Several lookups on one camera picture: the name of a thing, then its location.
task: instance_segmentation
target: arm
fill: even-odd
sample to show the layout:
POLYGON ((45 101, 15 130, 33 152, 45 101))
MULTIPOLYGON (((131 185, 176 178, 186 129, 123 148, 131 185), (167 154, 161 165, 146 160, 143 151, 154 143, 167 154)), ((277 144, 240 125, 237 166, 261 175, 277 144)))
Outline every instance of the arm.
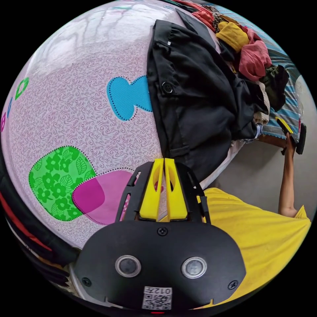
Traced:
POLYGON ((286 217, 295 217, 297 210, 294 208, 294 153, 290 135, 286 136, 286 151, 283 171, 283 180, 278 204, 278 213, 286 217))

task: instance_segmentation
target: hand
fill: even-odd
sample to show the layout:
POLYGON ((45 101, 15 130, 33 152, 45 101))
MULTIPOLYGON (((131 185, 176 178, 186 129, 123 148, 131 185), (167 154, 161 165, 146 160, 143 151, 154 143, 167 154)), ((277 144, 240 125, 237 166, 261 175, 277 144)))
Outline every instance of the hand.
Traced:
POLYGON ((285 156, 288 156, 290 158, 294 157, 294 153, 295 153, 295 145, 294 142, 292 141, 292 137, 290 136, 290 134, 287 132, 286 134, 286 151, 285 151, 285 156))

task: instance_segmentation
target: green letter print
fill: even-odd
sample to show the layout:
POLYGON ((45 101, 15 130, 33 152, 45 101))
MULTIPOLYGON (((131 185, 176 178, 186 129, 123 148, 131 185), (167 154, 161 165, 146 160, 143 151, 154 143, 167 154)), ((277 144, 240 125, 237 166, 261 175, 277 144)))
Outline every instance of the green letter print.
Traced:
POLYGON ((87 158, 69 146, 37 161, 30 171, 29 183, 38 201, 54 218, 70 221, 82 215, 72 200, 74 189, 95 176, 87 158))

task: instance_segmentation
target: yellow cloth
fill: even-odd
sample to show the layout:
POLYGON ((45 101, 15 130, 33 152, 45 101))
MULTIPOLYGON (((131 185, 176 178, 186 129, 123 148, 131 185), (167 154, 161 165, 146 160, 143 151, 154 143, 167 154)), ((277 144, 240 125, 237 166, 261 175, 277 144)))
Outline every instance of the yellow cloth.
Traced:
POLYGON ((218 27, 220 31, 216 33, 216 37, 230 45, 237 53, 244 45, 250 43, 247 33, 243 32, 235 23, 222 21, 218 27))
MULTIPOLYGON (((228 233, 241 250, 246 276, 233 295, 237 299, 273 279, 291 260, 309 228, 302 207, 295 218, 248 205, 217 188, 205 191, 211 223, 228 233)), ((204 307, 213 306, 212 302, 204 307)))

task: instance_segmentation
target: pile of clothes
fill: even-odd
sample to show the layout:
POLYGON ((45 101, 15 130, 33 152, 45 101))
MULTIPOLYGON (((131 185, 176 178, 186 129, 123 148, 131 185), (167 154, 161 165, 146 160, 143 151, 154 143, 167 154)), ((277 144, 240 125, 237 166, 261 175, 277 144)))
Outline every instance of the pile of clothes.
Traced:
MULTIPOLYGON (((289 74, 281 65, 272 65, 265 43, 254 30, 240 25, 236 20, 221 14, 210 5, 202 6, 188 0, 163 1, 189 11, 216 33, 221 57, 237 76, 251 80, 260 86, 268 112, 270 107, 275 111, 283 107, 284 91, 289 74)), ((266 125, 269 122, 269 115, 257 112, 254 114, 254 121, 257 124, 266 125)))
POLYGON ((162 1, 199 21, 177 8, 185 27, 164 20, 153 26, 147 81, 156 129, 162 155, 187 165, 201 182, 234 140, 262 133, 270 106, 284 104, 281 78, 288 74, 272 65, 253 30, 196 3, 162 1), (209 29, 218 30, 221 54, 209 29))

